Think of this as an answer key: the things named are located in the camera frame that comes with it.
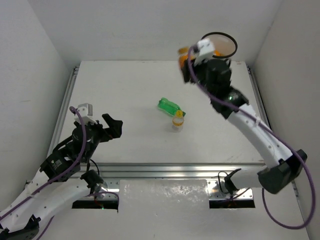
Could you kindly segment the orange bottle fruit label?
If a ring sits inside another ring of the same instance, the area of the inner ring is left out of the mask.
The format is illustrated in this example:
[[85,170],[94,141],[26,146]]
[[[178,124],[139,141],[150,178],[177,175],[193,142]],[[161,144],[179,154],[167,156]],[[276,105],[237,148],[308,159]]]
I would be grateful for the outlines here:
[[218,50],[215,50],[215,51],[214,51],[214,55],[215,55],[215,56],[221,56],[221,53],[220,53]]

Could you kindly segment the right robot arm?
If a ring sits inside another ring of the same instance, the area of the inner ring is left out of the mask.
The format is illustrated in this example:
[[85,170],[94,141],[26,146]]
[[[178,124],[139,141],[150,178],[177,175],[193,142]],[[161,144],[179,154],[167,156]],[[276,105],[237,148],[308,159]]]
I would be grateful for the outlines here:
[[179,61],[185,83],[197,84],[210,98],[213,109],[234,125],[254,146],[266,167],[257,173],[238,168],[224,178],[229,193],[256,183],[259,188],[277,194],[301,173],[307,154],[292,151],[274,136],[271,129],[257,116],[245,95],[231,85],[228,59],[205,60],[196,64],[185,57]]

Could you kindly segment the orange bottle brown cap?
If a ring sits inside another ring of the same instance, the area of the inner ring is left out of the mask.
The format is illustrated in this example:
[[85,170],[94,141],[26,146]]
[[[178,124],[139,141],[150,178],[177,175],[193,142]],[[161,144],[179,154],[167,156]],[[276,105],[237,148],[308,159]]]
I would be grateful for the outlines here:
[[185,62],[188,60],[188,53],[189,53],[189,46],[186,47],[182,47],[180,49],[178,49],[177,53],[179,55],[178,58],[178,63],[179,63],[179,67],[182,69],[185,66]]

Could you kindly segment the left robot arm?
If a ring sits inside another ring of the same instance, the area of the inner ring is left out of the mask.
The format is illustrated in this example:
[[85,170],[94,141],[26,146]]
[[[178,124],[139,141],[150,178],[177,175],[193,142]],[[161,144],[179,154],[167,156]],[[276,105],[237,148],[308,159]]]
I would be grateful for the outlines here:
[[90,162],[100,143],[121,137],[123,122],[109,114],[103,114],[102,118],[107,128],[87,117],[77,119],[72,134],[53,149],[22,193],[1,211],[2,240],[32,240],[45,223],[74,202],[84,197],[103,199],[112,195],[94,169],[72,178],[82,163]]

